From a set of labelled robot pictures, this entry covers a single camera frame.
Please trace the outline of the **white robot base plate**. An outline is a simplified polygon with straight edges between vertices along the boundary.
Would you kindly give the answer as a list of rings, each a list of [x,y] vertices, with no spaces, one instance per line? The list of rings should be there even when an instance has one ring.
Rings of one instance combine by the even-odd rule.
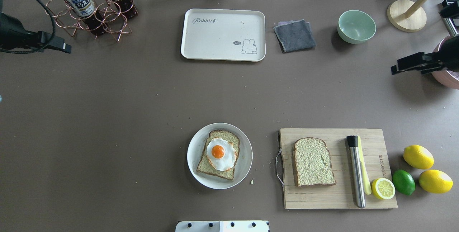
[[[182,221],[176,225],[176,232],[270,232],[269,221]]]

